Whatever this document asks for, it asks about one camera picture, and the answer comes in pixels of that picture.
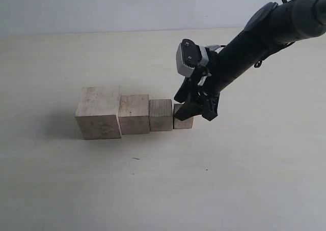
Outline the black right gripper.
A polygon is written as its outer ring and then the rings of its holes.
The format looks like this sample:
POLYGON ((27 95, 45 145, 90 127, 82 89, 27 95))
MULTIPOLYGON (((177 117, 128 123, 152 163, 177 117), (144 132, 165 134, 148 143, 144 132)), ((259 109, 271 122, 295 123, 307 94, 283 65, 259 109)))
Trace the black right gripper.
POLYGON ((177 102, 184 102, 176 112, 176 118, 184 121, 191 117, 202 116, 212 121, 218 116, 220 94, 204 89, 204 83, 211 74, 209 69, 198 64, 190 77, 185 77, 174 96, 177 102))

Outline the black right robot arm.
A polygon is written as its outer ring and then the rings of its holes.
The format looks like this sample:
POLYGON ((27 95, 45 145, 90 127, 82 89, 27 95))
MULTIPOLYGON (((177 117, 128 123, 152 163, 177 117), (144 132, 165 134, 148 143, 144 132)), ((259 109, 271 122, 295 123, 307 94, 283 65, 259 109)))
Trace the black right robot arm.
POLYGON ((184 80, 174 99, 175 117, 184 121, 218 116, 220 93, 250 67, 300 40, 325 34, 325 0, 282 0, 260 8, 227 45, 200 46, 183 39, 176 51, 184 80))

